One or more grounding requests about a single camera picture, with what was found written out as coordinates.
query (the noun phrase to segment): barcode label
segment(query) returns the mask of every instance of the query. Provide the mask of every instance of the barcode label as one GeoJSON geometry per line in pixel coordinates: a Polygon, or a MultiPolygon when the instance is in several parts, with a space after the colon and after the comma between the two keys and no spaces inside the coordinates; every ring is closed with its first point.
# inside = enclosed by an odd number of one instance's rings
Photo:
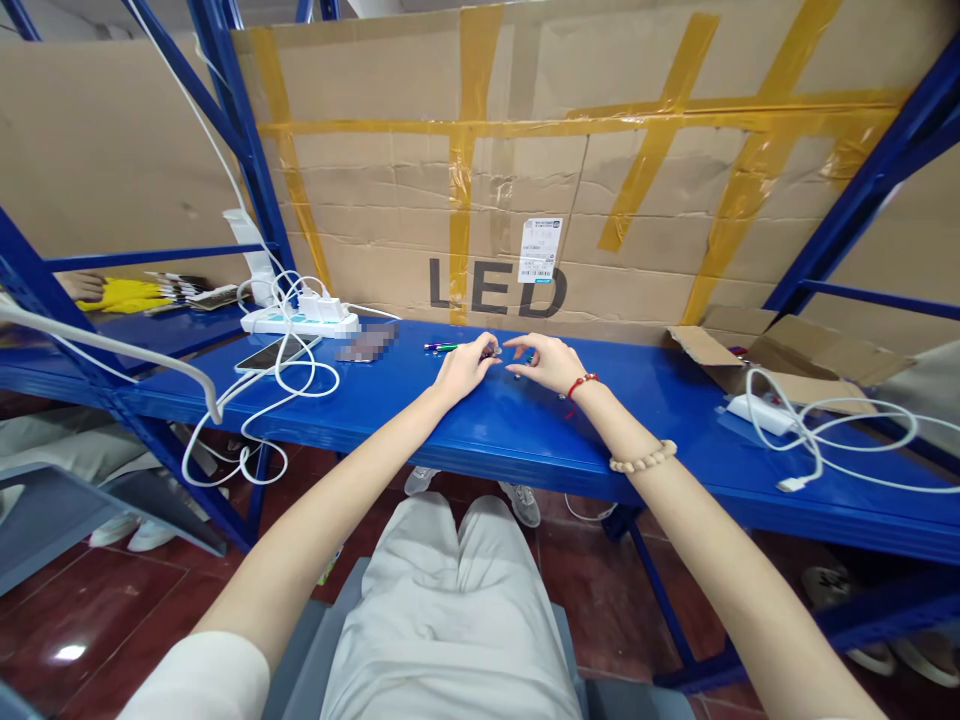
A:
{"type": "Polygon", "coordinates": [[[530,218],[524,222],[517,282],[553,282],[553,266],[557,261],[562,229],[563,220],[560,218],[530,218]]]}

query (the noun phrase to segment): wrist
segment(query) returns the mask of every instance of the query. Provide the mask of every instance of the wrist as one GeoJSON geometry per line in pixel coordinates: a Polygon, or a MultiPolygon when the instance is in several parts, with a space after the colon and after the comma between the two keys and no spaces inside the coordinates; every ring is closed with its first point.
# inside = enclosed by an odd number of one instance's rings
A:
{"type": "Polygon", "coordinates": [[[610,392],[610,388],[599,380],[591,380],[577,385],[573,395],[570,396],[570,400],[586,410],[602,404],[611,397],[613,397],[613,393],[610,392]]]}
{"type": "Polygon", "coordinates": [[[458,401],[451,400],[448,393],[445,393],[441,388],[436,385],[431,385],[422,393],[420,397],[416,399],[416,403],[423,405],[431,413],[437,416],[439,421],[444,415],[446,415],[457,404],[458,401]]]}

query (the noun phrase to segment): floor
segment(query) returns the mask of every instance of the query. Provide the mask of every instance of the floor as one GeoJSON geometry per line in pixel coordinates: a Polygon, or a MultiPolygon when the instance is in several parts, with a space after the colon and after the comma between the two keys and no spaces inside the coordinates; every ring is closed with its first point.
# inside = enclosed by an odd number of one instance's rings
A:
{"type": "MultiPolygon", "coordinates": [[[[285,479],[266,494],[264,528],[335,463],[332,453],[291,447],[285,479]]],[[[332,602],[357,558],[373,552],[405,497],[409,470],[398,473],[370,509],[327,583],[314,592],[315,599],[332,602]]],[[[231,487],[231,502],[245,510],[251,486],[231,487]]],[[[498,492],[489,481],[447,473],[434,478],[431,489],[450,501],[458,522],[473,499],[498,492]]],[[[610,543],[598,525],[573,518],[562,495],[537,491],[537,497],[543,523],[526,537],[551,600],[567,611],[580,673],[650,682],[655,674],[678,669],[676,649],[629,539],[610,543]]],[[[581,515],[595,515],[604,507],[582,498],[571,498],[571,503],[581,515]]],[[[639,525],[694,654],[704,659],[719,652],[725,633],[703,593],[656,521],[645,514],[639,525]]],[[[816,553],[823,551],[809,543],[763,534],[757,541],[781,569],[787,568],[788,579],[810,562],[829,562],[829,557],[818,558],[816,553]]],[[[0,677],[44,717],[114,718],[242,561],[237,551],[216,558],[179,539],[145,554],[123,548],[123,543],[106,549],[77,545],[0,597],[0,677]]],[[[862,678],[893,720],[906,718],[906,708],[912,718],[947,716],[953,696],[931,696],[930,688],[923,687],[930,683],[910,677],[909,670],[900,673],[906,673],[905,679],[862,678]],[[911,692],[932,699],[918,705],[904,702],[902,693],[891,694],[891,686],[904,682],[911,692]],[[921,707],[922,716],[916,712],[921,707]]],[[[698,720],[766,717],[748,683],[689,701],[698,720]]]]}

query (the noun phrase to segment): forearm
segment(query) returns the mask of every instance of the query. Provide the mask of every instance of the forearm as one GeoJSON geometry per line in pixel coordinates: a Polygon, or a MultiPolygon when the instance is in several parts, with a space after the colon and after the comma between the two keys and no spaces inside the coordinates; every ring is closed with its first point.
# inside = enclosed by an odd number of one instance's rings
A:
{"type": "Polygon", "coordinates": [[[193,632],[241,635],[275,670],[330,559],[448,409],[428,388],[327,473],[256,544],[193,632]]]}
{"type": "MultiPolygon", "coordinates": [[[[659,447],[606,387],[587,383],[574,397],[616,459],[659,447]]],[[[628,477],[719,615],[771,717],[883,717],[779,572],[679,460],[628,477]]]]}

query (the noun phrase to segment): white sleeve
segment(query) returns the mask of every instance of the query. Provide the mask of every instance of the white sleeve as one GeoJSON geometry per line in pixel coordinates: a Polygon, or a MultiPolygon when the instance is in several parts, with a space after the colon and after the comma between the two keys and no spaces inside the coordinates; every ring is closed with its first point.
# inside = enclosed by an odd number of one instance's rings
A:
{"type": "Polygon", "coordinates": [[[270,667],[249,640],[189,635],[168,652],[117,720],[259,720],[270,667]]]}

